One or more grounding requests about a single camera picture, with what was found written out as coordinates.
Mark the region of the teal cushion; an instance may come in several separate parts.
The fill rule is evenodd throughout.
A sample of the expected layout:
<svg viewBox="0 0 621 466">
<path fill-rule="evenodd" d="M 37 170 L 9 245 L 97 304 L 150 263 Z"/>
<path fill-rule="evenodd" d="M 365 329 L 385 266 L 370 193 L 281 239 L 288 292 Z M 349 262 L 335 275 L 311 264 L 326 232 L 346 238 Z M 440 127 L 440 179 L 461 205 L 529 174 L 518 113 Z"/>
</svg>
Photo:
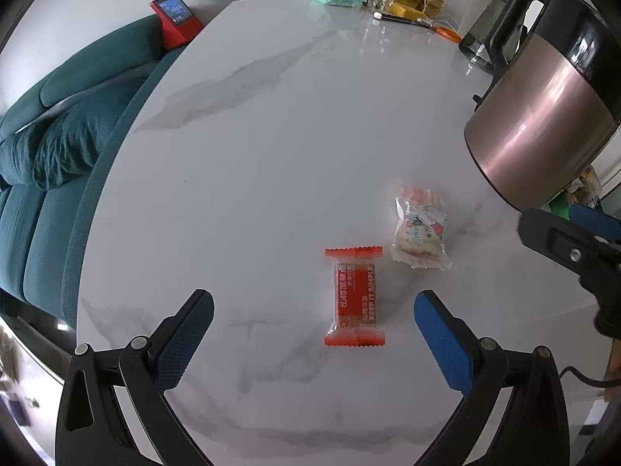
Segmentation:
<svg viewBox="0 0 621 466">
<path fill-rule="evenodd" d="M 89 174 L 142 84 L 133 78 L 105 86 L 55 119 L 8 136 L 1 143 L 1 182 L 53 190 Z"/>
</svg>

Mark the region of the green tray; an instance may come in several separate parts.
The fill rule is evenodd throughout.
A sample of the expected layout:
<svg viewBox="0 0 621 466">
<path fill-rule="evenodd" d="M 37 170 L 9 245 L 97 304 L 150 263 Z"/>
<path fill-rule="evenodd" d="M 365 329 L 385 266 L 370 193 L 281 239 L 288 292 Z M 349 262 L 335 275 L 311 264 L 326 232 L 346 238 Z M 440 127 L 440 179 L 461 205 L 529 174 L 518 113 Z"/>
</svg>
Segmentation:
<svg viewBox="0 0 621 466">
<path fill-rule="evenodd" d="M 583 170 L 581 174 L 561 190 L 547 208 L 554 215 L 569 219 L 569 211 L 574 204 L 587 206 L 591 209 L 603 210 L 601 205 L 602 186 L 593 166 Z"/>
</svg>

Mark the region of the red small snack bar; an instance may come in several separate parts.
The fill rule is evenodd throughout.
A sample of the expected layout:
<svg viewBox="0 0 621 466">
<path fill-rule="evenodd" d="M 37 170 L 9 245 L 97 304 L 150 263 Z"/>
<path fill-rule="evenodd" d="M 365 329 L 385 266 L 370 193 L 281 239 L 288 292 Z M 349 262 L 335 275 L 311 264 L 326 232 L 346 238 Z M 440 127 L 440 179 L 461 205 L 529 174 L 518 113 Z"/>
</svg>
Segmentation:
<svg viewBox="0 0 621 466">
<path fill-rule="evenodd" d="M 328 347 L 380 347 L 385 333 L 378 326 L 376 261 L 381 246 L 326 248 L 334 263 L 334 316 L 324 336 Z"/>
</svg>

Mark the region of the clear pink candy packet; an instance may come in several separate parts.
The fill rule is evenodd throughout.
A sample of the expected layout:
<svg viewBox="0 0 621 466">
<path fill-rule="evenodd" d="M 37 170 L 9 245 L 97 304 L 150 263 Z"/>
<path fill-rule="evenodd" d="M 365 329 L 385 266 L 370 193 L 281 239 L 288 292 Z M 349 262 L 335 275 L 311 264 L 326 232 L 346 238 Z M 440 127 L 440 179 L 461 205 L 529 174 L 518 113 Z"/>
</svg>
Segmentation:
<svg viewBox="0 0 621 466">
<path fill-rule="evenodd" d="M 404 186 L 396 197 L 398 221 L 390 256 L 413 270 L 449 270 L 444 233 L 448 214 L 433 190 Z"/>
</svg>

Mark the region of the teal sofa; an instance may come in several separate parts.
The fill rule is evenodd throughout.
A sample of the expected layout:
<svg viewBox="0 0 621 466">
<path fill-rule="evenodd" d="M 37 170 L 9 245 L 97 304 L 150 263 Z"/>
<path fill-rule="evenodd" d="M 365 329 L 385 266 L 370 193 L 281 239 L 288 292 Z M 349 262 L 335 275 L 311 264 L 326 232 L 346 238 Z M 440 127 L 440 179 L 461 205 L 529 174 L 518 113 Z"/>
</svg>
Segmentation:
<svg viewBox="0 0 621 466">
<path fill-rule="evenodd" d="M 128 130 L 179 56 L 159 17 L 99 38 L 1 118 L 1 295 L 76 326 L 85 245 Z"/>
</svg>

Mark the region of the red smart display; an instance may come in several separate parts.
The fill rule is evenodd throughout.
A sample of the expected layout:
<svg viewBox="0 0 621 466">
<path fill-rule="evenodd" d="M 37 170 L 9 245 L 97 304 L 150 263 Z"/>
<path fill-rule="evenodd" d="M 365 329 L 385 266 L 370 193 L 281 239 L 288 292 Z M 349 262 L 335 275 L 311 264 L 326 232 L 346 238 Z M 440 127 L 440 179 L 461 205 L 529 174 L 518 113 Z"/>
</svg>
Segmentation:
<svg viewBox="0 0 621 466">
<path fill-rule="evenodd" d="M 153 0 L 149 6 L 161 21 L 163 46 L 167 50 L 190 43 L 204 28 L 183 0 Z"/>
</svg>

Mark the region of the smoky glass pitcher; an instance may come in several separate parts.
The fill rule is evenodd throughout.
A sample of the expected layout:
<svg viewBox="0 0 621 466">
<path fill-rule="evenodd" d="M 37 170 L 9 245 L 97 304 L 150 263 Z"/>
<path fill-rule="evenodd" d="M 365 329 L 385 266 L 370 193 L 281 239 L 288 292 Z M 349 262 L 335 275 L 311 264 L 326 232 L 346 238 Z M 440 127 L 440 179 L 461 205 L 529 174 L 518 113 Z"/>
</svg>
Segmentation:
<svg viewBox="0 0 621 466">
<path fill-rule="evenodd" d="M 494 65 L 488 55 L 485 40 L 504 10 L 506 2 L 507 0 L 491 0 L 491 3 L 486 6 L 484 12 L 459 43 L 460 52 L 466 56 L 468 61 L 490 75 L 494 72 Z M 523 23 L 524 17 L 525 15 L 522 15 L 521 20 L 513 29 L 510 40 L 503 46 L 503 54 L 507 61 L 513 59 L 526 38 L 527 27 Z"/>
</svg>

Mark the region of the copper thermos jug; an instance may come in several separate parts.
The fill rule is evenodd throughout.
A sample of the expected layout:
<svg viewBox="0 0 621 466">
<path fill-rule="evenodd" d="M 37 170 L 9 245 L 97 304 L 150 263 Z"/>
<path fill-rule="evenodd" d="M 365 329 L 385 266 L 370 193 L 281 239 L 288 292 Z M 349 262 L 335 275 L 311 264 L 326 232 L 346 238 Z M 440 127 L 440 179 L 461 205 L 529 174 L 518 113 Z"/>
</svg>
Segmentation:
<svg viewBox="0 0 621 466">
<path fill-rule="evenodd" d="M 617 130 L 620 39 L 584 0 L 508 0 L 485 46 L 494 81 L 466 146 L 509 205 L 541 207 Z"/>
</svg>

